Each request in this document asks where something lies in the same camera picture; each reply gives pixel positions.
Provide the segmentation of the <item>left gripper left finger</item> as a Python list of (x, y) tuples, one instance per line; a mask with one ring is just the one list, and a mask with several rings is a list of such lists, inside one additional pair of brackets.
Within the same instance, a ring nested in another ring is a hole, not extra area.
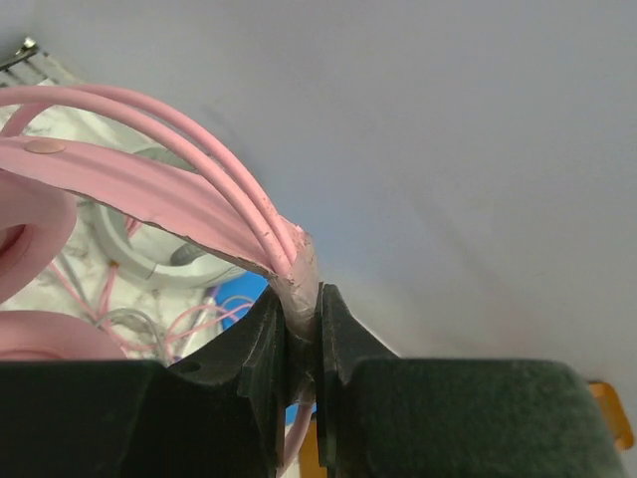
[(5, 477), (272, 477), (283, 457), (284, 320), (265, 291), (178, 363), (128, 359), (57, 313), (1, 316)]

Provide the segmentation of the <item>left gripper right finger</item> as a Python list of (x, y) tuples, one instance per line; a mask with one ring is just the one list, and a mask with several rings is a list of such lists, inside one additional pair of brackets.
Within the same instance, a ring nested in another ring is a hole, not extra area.
[(401, 358), (319, 295), (318, 458), (331, 477), (623, 477), (584, 380), (540, 359)]

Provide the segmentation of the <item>pink grey headphones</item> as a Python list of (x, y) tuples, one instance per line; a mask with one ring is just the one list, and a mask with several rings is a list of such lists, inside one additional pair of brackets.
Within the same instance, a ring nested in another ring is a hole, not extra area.
[[(111, 206), (269, 279), (295, 345), (315, 340), (319, 274), (311, 237), (285, 219), (244, 164), (180, 111), (136, 91), (104, 85), (18, 86), (1, 130), (1, 166), (27, 179)], [(49, 107), (118, 121), (192, 166), (187, 172), (95, 144), (22, 134)]]

